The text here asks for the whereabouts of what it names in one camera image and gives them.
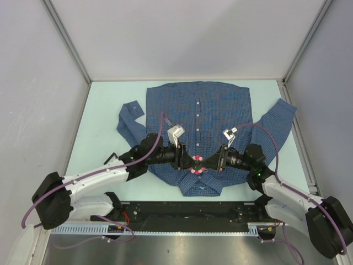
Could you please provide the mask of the pink flower smiley brooch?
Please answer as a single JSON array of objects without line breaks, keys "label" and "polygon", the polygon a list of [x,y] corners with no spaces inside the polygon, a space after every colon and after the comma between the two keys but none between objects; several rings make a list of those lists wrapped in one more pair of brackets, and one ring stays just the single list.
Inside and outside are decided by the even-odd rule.
[{"label": "pink flower smiley brooch", "polygon": [[207,171],[206,167],[202,165],[202,161],[204,160],[202,156],[196,155],[193,156],[192,159],[195,162],[195,164],[189,168],[192,174],[199,175]]}]

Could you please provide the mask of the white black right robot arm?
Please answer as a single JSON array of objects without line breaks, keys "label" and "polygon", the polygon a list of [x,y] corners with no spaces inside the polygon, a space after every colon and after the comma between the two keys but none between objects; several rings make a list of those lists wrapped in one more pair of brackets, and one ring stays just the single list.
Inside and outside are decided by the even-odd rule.
[{"label": "white black right robot arm", "polygon": [[306,193],[280,179],[265,164],[262,148],[250,144],[244,153],[221,146],[201,165],[224,172],[232,167],[248,172],[247,182],[261,193],[254,214],[260,221],[277,219],[306,235],[315,249],[328,259],[345,255],[352,243],[352,221],[336,198]]}]

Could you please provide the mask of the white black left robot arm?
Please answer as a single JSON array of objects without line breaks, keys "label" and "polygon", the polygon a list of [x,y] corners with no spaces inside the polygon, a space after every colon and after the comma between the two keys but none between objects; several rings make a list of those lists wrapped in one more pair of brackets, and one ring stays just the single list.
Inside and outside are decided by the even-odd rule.
[{"label": "white black left robot arm", "polygon": [[32,197],[40,224],[54,229],[67,220],[117,220],[123,211],[118,196],[110,190],[145,174],[150,165],[169,164],[176,171],[196,164],[182,143],[163,145],[158,134],[149,134],[139,145],[119,157],[111,155],[102,167],[61,177],[48,174]]}]

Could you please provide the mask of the blue plaid button shirt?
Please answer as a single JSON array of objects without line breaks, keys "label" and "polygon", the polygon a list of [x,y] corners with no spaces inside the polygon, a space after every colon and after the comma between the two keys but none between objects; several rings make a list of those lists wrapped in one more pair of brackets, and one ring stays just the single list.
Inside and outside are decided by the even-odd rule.
[{"label": "blue plaid button shirt", "polygon": [[180,141],[190,156],[211,157],[226,142],[225,129],[239,127],[232,147],[243,152],[247,145],[263,149],[269,165],[286,142],[296,108],[282,99],[253,122],[250,91],[222,82],[179,82],[148,88],[146,106],[126,103],[119,112],[117,131],[130,146],[138,145],[148,134],[161,133],[160,118],[165,114],[172,124],[184,128]]}]

